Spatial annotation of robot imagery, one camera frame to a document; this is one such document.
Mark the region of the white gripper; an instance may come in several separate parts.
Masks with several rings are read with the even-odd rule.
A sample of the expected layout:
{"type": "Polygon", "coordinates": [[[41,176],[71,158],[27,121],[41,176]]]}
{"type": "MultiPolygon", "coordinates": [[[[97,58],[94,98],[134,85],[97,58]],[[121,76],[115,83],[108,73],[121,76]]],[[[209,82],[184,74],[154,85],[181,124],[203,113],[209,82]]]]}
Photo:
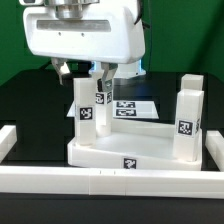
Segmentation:
{"type": "Polygon", "coordinates": [[[114,63],[133,63],[145,53],[142,23],[129,5],[91,4],[82,18],[71,20],[56,18],[52,7],[28,7],[23,21],[29,49],[52,57],[60,83],[70,75],[66,59],[104,62],[98,91],[109,92],[117,71],[114,63]]]}

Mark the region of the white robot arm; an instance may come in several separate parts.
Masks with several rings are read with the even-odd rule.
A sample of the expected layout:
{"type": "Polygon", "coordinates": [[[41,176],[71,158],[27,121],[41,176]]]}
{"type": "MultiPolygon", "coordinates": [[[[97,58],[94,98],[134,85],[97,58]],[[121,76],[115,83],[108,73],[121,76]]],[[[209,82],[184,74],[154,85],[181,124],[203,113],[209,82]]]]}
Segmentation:
{"type": "Polygon", "coordinates": [[[61,81],[69,60],[98,62],[102,89],[108,73],[145,54],[141,0],[18,0],[27,45],[51,59],[61,81]]]}

